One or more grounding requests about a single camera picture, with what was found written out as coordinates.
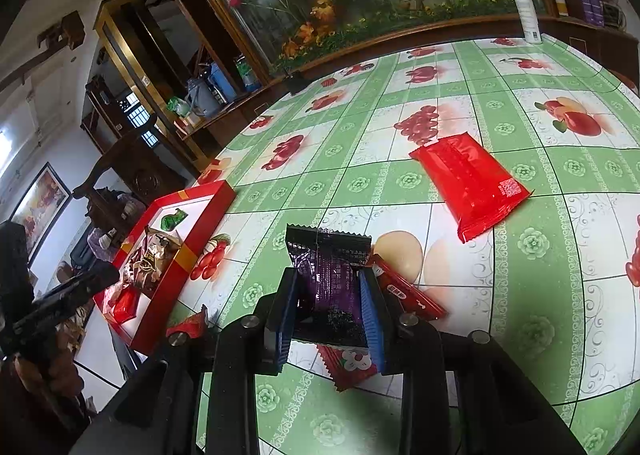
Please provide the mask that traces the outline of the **red flower packet far left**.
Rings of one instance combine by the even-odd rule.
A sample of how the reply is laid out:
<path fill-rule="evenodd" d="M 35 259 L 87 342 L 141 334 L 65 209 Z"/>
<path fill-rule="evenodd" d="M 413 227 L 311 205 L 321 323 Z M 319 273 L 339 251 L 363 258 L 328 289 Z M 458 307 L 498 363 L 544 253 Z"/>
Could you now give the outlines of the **red flower packet far left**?
<path fill-rule="evenodd" d="M 208 312 L 205 305 L 201 306 L 198 313 L 184 319 L 182 322 L 171 326 L 166 331 L 166 337 L 169 338 L 173 334 L 187 334 L 191 339 L 203 337 L 208 328 Z"/>

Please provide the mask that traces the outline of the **long dark red snack packet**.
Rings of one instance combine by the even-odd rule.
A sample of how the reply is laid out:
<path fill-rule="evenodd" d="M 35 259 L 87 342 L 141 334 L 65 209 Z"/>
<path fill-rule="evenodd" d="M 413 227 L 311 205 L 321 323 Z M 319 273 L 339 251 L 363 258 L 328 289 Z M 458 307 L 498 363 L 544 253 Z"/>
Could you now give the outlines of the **long dark red snack packet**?
<path fill-rule="evenodd" d="M 111 324 L 122 325 L 137 316 L 141 291 L 131 285 L 116 284 L 104 295 L 102 312 Z"/>

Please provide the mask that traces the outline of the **brown gold nut snack bag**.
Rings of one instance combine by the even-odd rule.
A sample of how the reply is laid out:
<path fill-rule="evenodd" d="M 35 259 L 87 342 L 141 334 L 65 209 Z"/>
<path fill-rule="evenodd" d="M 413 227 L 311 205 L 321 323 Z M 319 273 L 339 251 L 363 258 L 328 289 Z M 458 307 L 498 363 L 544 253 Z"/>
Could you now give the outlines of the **brown gold nut snack bag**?
<path fill-rule="evenodd" d="M 181 246 L 182 241 L 176 234 L 145 227 L 139 246 L 120 269 L 120 279 L 152 298 Z"/>

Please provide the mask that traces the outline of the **framed picture on wall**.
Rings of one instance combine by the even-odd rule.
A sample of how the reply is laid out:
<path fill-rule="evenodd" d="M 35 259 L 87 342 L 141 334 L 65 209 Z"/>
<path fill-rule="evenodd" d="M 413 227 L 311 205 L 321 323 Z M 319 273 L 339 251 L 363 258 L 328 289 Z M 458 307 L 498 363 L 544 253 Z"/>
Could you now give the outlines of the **framed picture on wall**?
<path fill-rule="evenodd" d="M 10 217 L 25 230 L 28 264 L 34 261 L 71 198 L 72 194 L 61 177 L 49 162 L 45 163 Z"/>

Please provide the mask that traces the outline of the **green fruit pattern tablecloth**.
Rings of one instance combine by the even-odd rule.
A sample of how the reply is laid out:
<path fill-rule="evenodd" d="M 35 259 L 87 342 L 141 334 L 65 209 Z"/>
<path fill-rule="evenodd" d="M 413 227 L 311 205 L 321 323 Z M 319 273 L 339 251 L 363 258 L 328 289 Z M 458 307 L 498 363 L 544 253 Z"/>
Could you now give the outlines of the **green fruit pattern tablecloth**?
<path fill-rule="evenodd" d="M 473 241 L 411 158 L 454 134 L 530 193 Z M 410 238 L 442 331 L 495 335 L 587 453 L 623 438 L 639 410 L 639 98 L 602 65 L 552 38 L 381 56 L 277 100 L 217 164 L 236 194 L 216 232 L 227 248 L 171 323 L 252 312 L 290 262 L 290 224 Z"/>

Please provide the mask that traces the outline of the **dark purple snack packet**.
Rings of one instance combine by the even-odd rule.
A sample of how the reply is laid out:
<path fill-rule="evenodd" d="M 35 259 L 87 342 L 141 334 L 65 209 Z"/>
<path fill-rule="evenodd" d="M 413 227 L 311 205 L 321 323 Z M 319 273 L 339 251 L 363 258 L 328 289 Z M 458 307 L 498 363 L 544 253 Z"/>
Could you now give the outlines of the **dark purple snack packet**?
<path fill-rule="evenodd" d="M 290 224 L 285 244 L 303 287 L 294 338 L 331 347 L 365 347 L 359 272 L 371 251 L 367 235 Z"/>

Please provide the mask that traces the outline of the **red white gift box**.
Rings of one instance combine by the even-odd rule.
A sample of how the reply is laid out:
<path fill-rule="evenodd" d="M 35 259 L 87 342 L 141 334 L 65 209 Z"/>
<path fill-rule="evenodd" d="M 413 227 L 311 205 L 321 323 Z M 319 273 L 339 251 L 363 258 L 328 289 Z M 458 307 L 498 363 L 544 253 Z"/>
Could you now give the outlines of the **red white gift box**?
<path fill-rule="evenodd" d="M 235 199 L 218 180 L 157 198 L 120 245 L 116 284 L 93 301 L 111 329 L 145 355 L 165 337 L 184 284 Z"/>

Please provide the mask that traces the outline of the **white spray bottle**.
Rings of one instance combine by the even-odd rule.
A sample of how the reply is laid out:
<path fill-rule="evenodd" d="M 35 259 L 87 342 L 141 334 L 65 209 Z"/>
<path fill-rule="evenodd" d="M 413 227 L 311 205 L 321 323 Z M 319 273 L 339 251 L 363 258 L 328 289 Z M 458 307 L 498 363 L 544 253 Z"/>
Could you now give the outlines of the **white spray bottle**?
<path fill-rule="evenodd" d="M 514 0 L 518 9 L 525 41 L 529 45 L 541 45 L 542 38 L 533 0 Z"/>

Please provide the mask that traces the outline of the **green foil snack packet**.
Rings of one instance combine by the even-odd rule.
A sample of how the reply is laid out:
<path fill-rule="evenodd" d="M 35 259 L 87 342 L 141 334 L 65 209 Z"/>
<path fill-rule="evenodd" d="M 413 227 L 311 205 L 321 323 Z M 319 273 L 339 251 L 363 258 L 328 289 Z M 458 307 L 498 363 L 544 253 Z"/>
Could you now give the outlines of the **green foil snack packet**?
<path fill-rule="evenodd" d="M 186 220 L 188 214 L 181 208 L 176 208 L 174 212 L 163 215 L 160 218 L 160 230 L 164 232 L 172 232 L 178 225 Z"/>

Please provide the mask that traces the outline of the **purple bottles on shelf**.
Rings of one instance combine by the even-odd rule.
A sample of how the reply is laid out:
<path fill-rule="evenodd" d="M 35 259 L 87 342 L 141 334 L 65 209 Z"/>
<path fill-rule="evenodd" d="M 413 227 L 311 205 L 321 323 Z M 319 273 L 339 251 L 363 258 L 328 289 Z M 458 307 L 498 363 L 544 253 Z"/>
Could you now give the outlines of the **purple bottles on shelf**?
<path fill-rule="evenodd" d="M 585 20 L 594 26 L 604 26 L 604 14 L 601 0 L 582 0 Z"/>

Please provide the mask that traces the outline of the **bright red flat snack packet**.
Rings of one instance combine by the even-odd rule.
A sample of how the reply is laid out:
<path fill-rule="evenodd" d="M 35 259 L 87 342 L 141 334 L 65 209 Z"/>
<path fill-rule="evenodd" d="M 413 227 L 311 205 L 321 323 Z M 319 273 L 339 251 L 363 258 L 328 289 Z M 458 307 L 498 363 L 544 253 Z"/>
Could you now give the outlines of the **bright red flat snack packet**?
<path fill-rule="evenodd" d="M 430 177 L 467 243 L 502 222 L 530 196 L 480 143 L 466 132 L 410 153 Z"/>

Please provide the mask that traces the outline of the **red floral candy packet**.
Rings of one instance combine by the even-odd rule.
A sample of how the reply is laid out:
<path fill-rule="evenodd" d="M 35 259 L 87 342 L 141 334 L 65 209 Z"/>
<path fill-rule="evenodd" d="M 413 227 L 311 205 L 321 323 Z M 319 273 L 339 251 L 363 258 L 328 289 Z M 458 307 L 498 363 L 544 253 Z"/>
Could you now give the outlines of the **red floral candy packet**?
<path fill-rule="evenodd" d="M 402 372 L 399 319 L 410 314 L 423 321 L 445 319 L 445 308 L 408 282 L 374 253 L 358 271 L 361 322 L 357 336 L 343 347 L 318 345 L 321 361 L 337 391 L 358 386 L 376 374 Z"/>

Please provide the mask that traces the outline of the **dark wooden chair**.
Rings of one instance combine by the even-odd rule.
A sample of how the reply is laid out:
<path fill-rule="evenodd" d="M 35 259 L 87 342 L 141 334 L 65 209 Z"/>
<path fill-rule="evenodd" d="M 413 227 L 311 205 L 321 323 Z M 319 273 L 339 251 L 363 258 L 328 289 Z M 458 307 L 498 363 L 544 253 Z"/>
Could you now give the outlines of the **dark wooden chair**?
<path fill-rule="evenodd" d="M 182 190 L 186 179 L 167 166 L 143 140 L 143 136 L 151 132 L 160 142 L 166 142 L 156 128 L 156 121 L 157 116 L 151 115 L 142 126 L 119 138 L 99 158 L 87 179 L 73 189 L 75 200 L 90 200 L 96 194 L 96 182 L 109 170 L 114 170 L 127 189 L 146 206 L 157 198 Z"/>

